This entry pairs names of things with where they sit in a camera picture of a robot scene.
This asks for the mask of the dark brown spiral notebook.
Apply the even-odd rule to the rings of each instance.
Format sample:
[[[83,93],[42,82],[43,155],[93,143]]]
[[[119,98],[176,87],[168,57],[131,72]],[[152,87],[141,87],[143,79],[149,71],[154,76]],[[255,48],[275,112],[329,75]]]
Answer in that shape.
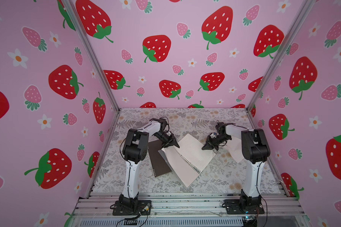
[[[159,150],[162,151],[162,142],[160,140],[152,141],[148,144],[148,153],[154,177],[160,177],[171,172],[170,167],[162,157]]]

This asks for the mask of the torn lined paper page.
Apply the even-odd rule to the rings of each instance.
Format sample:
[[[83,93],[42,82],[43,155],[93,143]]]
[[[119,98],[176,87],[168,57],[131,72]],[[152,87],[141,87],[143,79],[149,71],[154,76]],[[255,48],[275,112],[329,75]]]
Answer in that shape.
[[[226,149],[230,153],[231,157],[237,162],[240,163],[244,160],[244,156],[242,154],[242,141],[239,138],[233,137],[231,140],[227,141]]]

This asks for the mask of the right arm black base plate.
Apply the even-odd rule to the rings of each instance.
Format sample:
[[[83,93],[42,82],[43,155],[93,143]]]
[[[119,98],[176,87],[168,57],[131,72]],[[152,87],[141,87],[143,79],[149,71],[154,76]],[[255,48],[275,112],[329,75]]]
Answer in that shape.
[[[230,215],[257,215],[265,213],[263,205],[259,201],[247,203],[240,200],[224,200],[222,207]]]

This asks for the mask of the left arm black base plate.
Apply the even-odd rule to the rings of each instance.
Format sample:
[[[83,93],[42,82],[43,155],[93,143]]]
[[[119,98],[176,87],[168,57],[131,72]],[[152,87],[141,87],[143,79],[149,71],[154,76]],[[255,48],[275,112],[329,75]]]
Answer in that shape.
[[[113,210],[113,216],[133,216],[133,215],[150,215],[152,208],[151,200],[140,200],[135,204],[126,205],[120,201],[116,201],[111,205],[110,209]]]

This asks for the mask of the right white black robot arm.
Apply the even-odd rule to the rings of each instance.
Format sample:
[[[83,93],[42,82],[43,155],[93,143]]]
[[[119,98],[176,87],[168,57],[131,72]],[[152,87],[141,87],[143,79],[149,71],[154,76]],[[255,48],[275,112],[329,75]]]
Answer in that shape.
[[[262,129],[248,129],[235,123],[218,122],[215,133],[207,136],[203,150],[218,150],[234,138],[241,140],[241,151],[246,165],[246,180],[241,190],[240,205],[258,206],[262,196],[259,191],[262,168],[270,156],[270,148]]]

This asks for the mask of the white spiral notebook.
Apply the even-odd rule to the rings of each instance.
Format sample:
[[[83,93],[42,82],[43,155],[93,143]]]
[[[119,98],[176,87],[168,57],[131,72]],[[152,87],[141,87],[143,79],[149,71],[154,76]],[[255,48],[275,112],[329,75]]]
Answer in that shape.
[[[203,144],[190,134],[185,135],[178,144],[179,147],[162,148],[162,152],[173,173],[188,188],[216,154],[212,150],[203,150]]]

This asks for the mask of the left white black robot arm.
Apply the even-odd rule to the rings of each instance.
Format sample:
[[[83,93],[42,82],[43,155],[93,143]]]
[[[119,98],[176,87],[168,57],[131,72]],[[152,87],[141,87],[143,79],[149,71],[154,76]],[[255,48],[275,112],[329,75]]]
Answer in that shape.
[[[129,129],[122,148],[122,157],[126,162],[127,171],[125,185],[119,202],[130,209],[137,208],[138,205],[138,176],[142,161],[148,152],[149,137],[155,136],[162,142],[162,148],[179,144],[175,135],[170,131],[167,117],[159,119],[152,118],[148,124],[140,129]]]

